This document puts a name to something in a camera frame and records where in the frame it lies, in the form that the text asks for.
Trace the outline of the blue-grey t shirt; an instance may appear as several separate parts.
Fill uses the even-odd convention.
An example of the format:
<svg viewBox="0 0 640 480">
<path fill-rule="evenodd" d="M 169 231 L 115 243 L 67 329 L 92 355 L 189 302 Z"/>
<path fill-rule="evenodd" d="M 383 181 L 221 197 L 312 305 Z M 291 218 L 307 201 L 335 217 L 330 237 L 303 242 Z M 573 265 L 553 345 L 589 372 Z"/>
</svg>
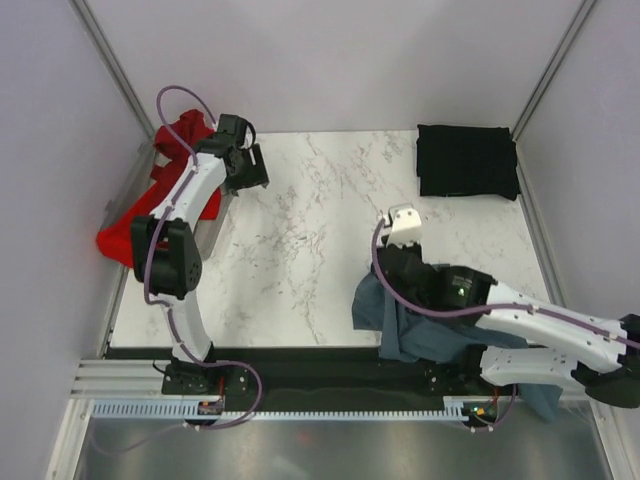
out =
<svg viewBox="0 0 640 480">
<path fill-rule="evenodd" d="M 461 360 L 472 345 L 528 347 L 526 340 L 514 335 L 475 326 L 451 327 L 416 314 L 398 303 L 371 273 L 357 285 L 351 311 L 356 330 L 381 334 L 379 356 L 387 360 L 445 364 Z"/>
</svg>

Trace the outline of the clear plastic bin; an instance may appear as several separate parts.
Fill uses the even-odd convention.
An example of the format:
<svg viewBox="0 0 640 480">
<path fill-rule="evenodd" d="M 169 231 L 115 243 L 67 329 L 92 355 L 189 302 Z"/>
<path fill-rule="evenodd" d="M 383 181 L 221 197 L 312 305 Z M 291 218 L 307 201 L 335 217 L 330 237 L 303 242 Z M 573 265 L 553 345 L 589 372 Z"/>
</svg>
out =
<svg viewBox="0 0 640 480">
<path fill-rule="evenodd" d="M 133 266 L 132 222 L 148 215 L 155 219 L 168 212 L 168 221 L 181 219 L 191 226 L 218 218 L 221 188 L 227 177 L 219 155 L 198 151 L 195 156 L 172 156 L 164 166 L 154 166 L 151 184 L 138 200 L 96 236 L 99 251 L 129 268 Z"/>
</svg>

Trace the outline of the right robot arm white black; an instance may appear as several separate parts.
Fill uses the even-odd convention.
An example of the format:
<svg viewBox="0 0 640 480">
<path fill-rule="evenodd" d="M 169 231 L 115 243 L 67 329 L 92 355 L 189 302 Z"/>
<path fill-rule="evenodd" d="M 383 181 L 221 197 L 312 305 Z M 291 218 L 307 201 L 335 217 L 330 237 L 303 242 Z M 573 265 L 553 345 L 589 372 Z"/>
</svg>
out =
<svg viewBox="0 0 640 480">
<path fill-rule="evenodd" d="M 372 272 L 409 311 L 456 327 L 501 332 L 534 342 L 523 350 L 485 347 L 458 368 L 467 392 L 491 384 L 579 387 L 609 406 L 639 406 L 639 317 L 607 319 L 529 297 L 470 267 L 434 267 L 419 246 L 372 248 Z"/>
</svg>

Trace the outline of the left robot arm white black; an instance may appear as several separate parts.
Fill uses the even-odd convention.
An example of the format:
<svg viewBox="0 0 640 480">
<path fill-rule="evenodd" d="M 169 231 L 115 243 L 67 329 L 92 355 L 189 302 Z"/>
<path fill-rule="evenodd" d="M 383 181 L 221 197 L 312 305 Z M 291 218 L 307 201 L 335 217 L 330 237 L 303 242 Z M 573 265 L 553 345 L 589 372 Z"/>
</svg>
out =
<svg viewBox="0 0 640 480">
<path fill-rule="evenodd" d="M 213 344 L 196 295 L 203 262 L 194 229 L 216 190 L 236 194 L 268 185 L 254 126 L 237 115 L 223 114 L 215 132 L 192 149 L 183 173 L 159 205 L 131 222 L 136 280 L 143 284 L 145 302 L 165 313 L 173 337 L 172 358 L 189 364 L 184 379 L 198 393 L 215 389 L 220 371 L 209 356 Z"/>
</svg>

